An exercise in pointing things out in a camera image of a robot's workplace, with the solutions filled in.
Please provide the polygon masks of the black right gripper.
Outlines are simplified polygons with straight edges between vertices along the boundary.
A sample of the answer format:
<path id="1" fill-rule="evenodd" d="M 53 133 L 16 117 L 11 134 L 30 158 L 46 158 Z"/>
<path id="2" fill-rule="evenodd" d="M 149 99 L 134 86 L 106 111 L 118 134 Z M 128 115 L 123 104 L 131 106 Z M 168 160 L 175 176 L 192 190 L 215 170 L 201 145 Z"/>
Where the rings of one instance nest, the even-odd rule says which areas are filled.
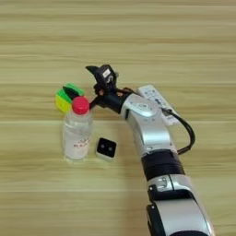
<path id="1" fill-rule="evenodd" d="M 86 69 L 93 76 L 97 76 L 99 70 L 97 66 L 87 65 Z M 63 90 L 70 100 L 79 97 L 79 93 L 73 88 L 63 86 Z M 113 82 L 108 84 L 97 82 L 94 86 L 94 91 L 97 97 L 89 104 L 89 108 L 91 110 L 95 106 L 100 106 L 101 108 L 109 108 L 118 114 L 121 113 L 121 109 L 125 100 L 131 94 L 130 89 L 117 88 Z"/>

